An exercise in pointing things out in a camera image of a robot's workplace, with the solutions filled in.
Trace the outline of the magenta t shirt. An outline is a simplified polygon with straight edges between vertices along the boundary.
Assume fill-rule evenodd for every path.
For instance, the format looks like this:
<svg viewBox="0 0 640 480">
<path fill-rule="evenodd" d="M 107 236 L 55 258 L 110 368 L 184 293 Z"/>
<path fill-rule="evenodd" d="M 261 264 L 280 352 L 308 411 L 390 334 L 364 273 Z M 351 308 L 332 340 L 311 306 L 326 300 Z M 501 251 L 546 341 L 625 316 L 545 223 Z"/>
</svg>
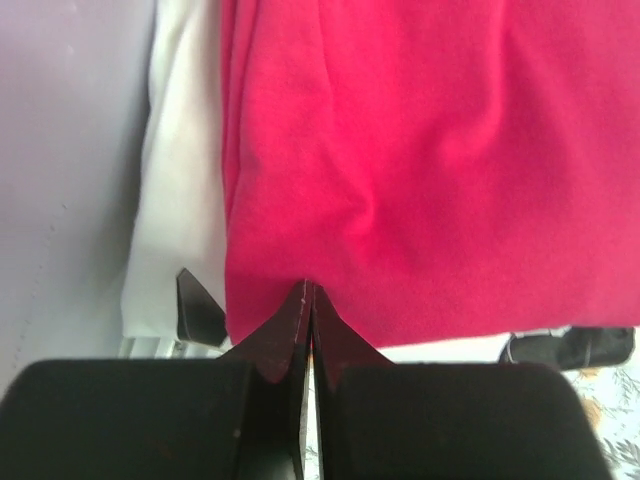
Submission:
<svg viewBox="0 0 640 480">
<path fill-rule="evenodd" d="M 635 1 L 224 1 L 227 328 L 639 322 Z"/>
</svg>

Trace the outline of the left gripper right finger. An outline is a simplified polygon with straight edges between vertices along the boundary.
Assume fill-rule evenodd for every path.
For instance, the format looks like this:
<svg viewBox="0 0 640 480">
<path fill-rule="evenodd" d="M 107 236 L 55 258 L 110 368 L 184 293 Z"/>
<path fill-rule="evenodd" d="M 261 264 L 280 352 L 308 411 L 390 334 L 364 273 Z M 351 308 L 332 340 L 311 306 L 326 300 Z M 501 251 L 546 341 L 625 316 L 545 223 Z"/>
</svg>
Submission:
<svg viewBox="0 0 640 480">
<path fill-rule="evenodd" d="M 582 404 L 535 364 L 390 361 L 315 287 L 325 479 L 607 479 Z"/>
</svg>

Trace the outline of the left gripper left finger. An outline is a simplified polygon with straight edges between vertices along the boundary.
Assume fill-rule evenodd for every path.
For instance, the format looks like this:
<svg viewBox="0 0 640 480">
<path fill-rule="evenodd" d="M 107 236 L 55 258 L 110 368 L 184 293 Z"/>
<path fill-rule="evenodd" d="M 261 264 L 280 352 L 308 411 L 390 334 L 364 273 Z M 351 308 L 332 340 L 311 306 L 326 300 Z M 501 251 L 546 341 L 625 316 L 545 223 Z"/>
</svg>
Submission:
<svg viewBox="0 0 640 480">
<path fill-rule="evenodd" d="M 5 479 L 300 479 L 311 285 L 215 359 L 59 359 L 1 402 Z"/>
</svg>

